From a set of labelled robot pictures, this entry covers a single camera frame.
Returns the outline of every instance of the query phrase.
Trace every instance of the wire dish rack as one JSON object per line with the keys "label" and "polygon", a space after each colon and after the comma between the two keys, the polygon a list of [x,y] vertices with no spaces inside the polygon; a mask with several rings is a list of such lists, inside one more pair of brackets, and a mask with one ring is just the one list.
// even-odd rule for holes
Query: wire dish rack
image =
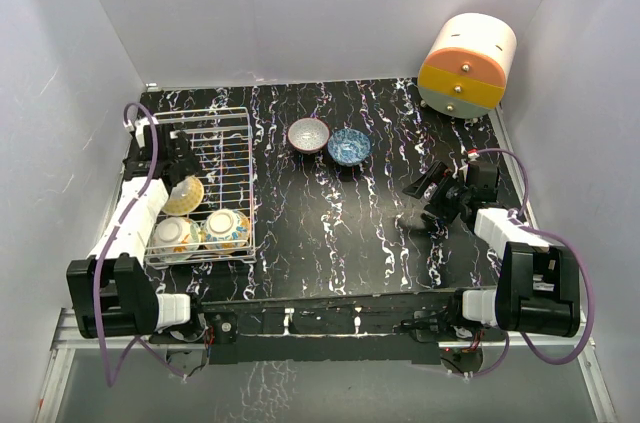
{"label": "wire dish rack", "polygon": [[[184,110],[156,113],[154,116],[158,124],[172,124],[175,130],[187,134],[202,165],[202,171],[195,176],[204,186],[204,198],[195,211],[184,218],[197,223],[202,229],[212,212],[220,209],[236,210],[249,219],[250,231],[247,239],[230,240],[234,246],[246,242],[233,253],[208,249],[202,240],[197,249],[190,250],[180,244],[153,246],[152,239],[149,243],[151,246],[147,247],[145,262],[155,268],[222,261],[255,263],[253,135],[248,110]],[[156,226],[165,218],[170,217],[160,213]]]}

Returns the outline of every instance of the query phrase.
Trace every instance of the ceramic bowl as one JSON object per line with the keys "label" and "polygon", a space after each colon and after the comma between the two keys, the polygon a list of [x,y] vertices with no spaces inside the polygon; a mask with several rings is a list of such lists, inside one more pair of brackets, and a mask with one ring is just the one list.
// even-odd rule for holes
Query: ceramic bowl
{"label": "ceramic bowl", "polygon": [[300,153],[316,153],[329,141],[331,132],[327,124],[317,118],[301,118],[287,131],[287,139]]}
{"label": "ceramic bowl", "polygon": [[189,252],[197,250],[200,242],[200,227],[195,221],[173,216],[156,226],[151,244],[162,248],[152,249],[151,253],[162,262],[177,263],[189,258]]}
{"label": "ceramic bowl", "polygon": [[204,198],[204,185],[195,176],[188,176],[171,191],[162,212],[170,216],[184,216],[194,211]]}
{"label": "ceramic bowl", "polygon": [[251,223],[236,210],[218,210],[203,225],[205,247],[228,255],[249,243]]}
{"label": "ceramic bowl", "polygon": [[371,141],[361,131],[345,128],[331,136],[328,149],[339,165],[355,166],[371,154]]}

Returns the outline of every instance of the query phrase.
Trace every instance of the white backdrop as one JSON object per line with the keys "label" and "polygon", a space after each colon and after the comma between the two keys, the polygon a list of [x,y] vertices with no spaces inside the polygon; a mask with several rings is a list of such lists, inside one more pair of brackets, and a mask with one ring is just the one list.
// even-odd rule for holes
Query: white backdrop
{"label": "white backdrop", "polygon": [[0,421],[26,422],[143,85],[98,0],[0,0],[0,42]]}
{"label": "white backdrop", "polygon": [[640,414],[637,1],[544,0],[503,100],[540,226],[587,261],[596,353],[621,423]]}
{"label": "white backdrop", "polygon": [[165,87],[417,75],[451,16],[522,34],[541,0],[100,0],[142,79]]}

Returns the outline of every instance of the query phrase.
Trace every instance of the cable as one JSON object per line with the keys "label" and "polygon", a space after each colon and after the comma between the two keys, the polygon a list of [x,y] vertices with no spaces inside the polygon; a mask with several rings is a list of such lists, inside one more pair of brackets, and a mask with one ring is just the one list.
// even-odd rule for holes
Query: cable
{"label": "cable", "polygon": [[102,356],[102,364],[104,366],[104,376],[107,382],[107,386],[109,388],[111,388],[115,384],[116,379],[118,378],[118,374],[120,373],[120,368],[122,367],[122,364],[124,363],[125,358],[129,354],[129,351],[131,350],[133,345],[136,343],[139,343],[140,345],[142,345],[147,351],[151,353],[151,355],[156,360],[158,360],[165,367],[167,367],[169,371],[171,371],[173,374],[180,376],[181,378],[185,377],[185,374],[182,371],[178,370],[177,368],[174,368],[169,363],[167,363],[162,356],[158,355],[155,351],[153,351],[153,349],[149,346],[149,344],[139,336],[135,336],[129,342],[129,344],[126,346],[123,352],[120,354],[120,358],[118,359],[118,364],[116,365],[116,369],[113,373],[111,373],[111,365],[109,363],[109,354],[107,352],[107,341],[106,341],[106,336],[104,332],[104,322],[102,321],[102,305],[100,302],[100,277],[102,275],[102,267],[104,266],[104,260],[107,256],[109,248],[111,248],[111,245],[113,244],[113,242],[116,239],[116,236],[118,235],[120,226],[124,222],[125,218],[129,214],[133,206],[136,204],[136,202],[144,195],[144,193],[149,188],[149,185],[151,184],[151,180],[153,179],[153,173],[155,172],[156,164],[158,161],[158,132],[156,129],[156,125],[153,122],[153,115],[145,106],[141,105],[140,103],[127,103],[124,107],[125,124],[130,123],[127,117],[127,112],[129,111],[129,108],[131,108],[132,106],[135,106],[139,110],[141,110],[142,113],[144,113],[144,115],[149,120],[149,127],[151,128],[151,141],[152,141],[151,164],[149,166],[149,173],[147,173],[147,179],[144,182],[144,185],[142,185],[142,188],[140,189],[140,191],[138,192],[138,195],[131,199],[129,204],[125,207],[124,211],[118,218],[117,224],[114,226],[113,230],[111,231],[111,234],[107,239],[107,242],[105,243],[104,247],[102,248],[102,251],[100,252],[100,256],[98,257],[98,262],[96,263],[95,274],[93,277],[93,309],[94,309],[94,316],[96,320],[96,332],[98,333],[98,343],[100,345],[100,354]]}
{"label": "cable", "polygon": [[202,369],[202,368],[204,368],[205,366],[207,366],[207,364],[206,364],[206,363],[203,363],[203,364],[201,364],[200,366],[196,366],[193,370],[191,370],[191,371],[189,372],[189,374],[187,375],[187,378],[191,378],[191,377],[195,374],[195,372],[196,372],[196,371],[201,370],[201,369]]}
{"label": "cable", "polygon": [[449,363],[449,364],[450,364],[451,366],[453,366],[456,370],[458,370],[461,374],[464,374],[464,371],[462,371],[462,370],[460,369],[460,367],[459,367],[458,365],[456,365],[456,364],[455,364],[453,361],[451,361],[450,359],[448,359],[448,358],[444,358],[443,356],[441,356],[441,357],[440,357],[440,359],[441,359],[442,361],[446,361],[447,363]]}
{"label": "cable", "polygon": [[[527,170],[524,167],[524,164],[513,152],[509,150],[504,150],[502,148],[487,148],[484,150],[478,150],[478,154],[482,153],[506,153],[507,155],[513,157],[518,163],[520,167],[520,171],[522,173],[522,179],[524,180],[524,196],[522,197],[522,207],[518,212],[518,215],[521,215],[524,212],[525,206],[529,200],[529,176],[527,175]],[[543,238],[549,238],[551,240],[555,240],[561,244],[563,244],[571,253],[573,253],[574,258],[576,259],[576,263],[578,264],[578,268],[580,269],[580,274],[582,275],[582,279],[584,280],[584,286],[586,290],[586,299],[587,299],[587,323],[584,327],[584,332],[582,333],[582,337],[576,347],[566,356],[561,358],[551,358],[545,354],[543,354],[531,341],[531,338],[526,333],[521,333],[524,341],[527,343],[531,351],[534,355],[540,358],[545,363],[549,363],[550,365],[565,365],[575,360],[582,350],[584,350],[585,346],[589,342],[589,338],[591,337],[591,332],[593,330],[593,323],[595,319],[595,296],[593,291],[593,284],[591,282],[591,277],[589,276],[589,272],[587,270],[587,265],[582,259],[582,256],[578,252],[577,248],[574,247],[571,243],[565,240],[562,236],[552,233],[550,231],[537,230],[535,228],[531,228],[529,226],[522,225],[522,222],[515,218],[512,214],[509,215],[509,221],[518,225],[519,228],[526,231],[527,233],[531,233],[537,236],[541,236]]]}
{"label": "cable", "polygon": [[[502,364],[504,359],[507,357],[507,353],[509,352],[509,345],[510,345],[509,333],[505,333],[504,336],[505,336],[504,349],[502,350],[502,353],[500,354],[498,359],[489,368],[487,368],[485,370],[480,370],[477,373],[468,372],[466,375],[465,375],[465,373],[463,371],[460,371],[460,368],[456,368],[458,371],[460,371],[460,373],[453,373],[452,372],[451,374],[455,375],[455,376],[460,376],[462,378],[468,378],[469,376],[471,376],[471,377],[486,376],[489,373],[491,373],[492,371],[494,371],[496,368],[498,368]],[[443,372],[438,371],[438,370],[432,370],[431,368],[423,368],[423,367],[418,366],[418,365],[411,365],[411,368],[415,368],[416,370],[420,370],[420,371],[431,371],[431,372],[438,372],[438,373],[446,374],[446,373],[443,373]]]}

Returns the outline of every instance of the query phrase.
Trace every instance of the table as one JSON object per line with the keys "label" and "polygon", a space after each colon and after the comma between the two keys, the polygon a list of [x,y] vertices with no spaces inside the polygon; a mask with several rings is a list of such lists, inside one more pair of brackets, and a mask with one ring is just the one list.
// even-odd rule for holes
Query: table
{"label": "table", "polygon": [[[408,78],[144,93],[153,112],[244,106],[254,129],[257,264],[149,269],[158,291],[216,301],[495,284],[493,250],[459,220],[425,229],[423,203],[401,193],[436,159],[457,168],[465,149],[498,146],[489,118],[454,119],[420,101]],[[363,131],[372,157],[343,168],[326,150],[296,152],[287,128],[306,116]],[[517,206],[503,163],[501,172],[499,202]]]}

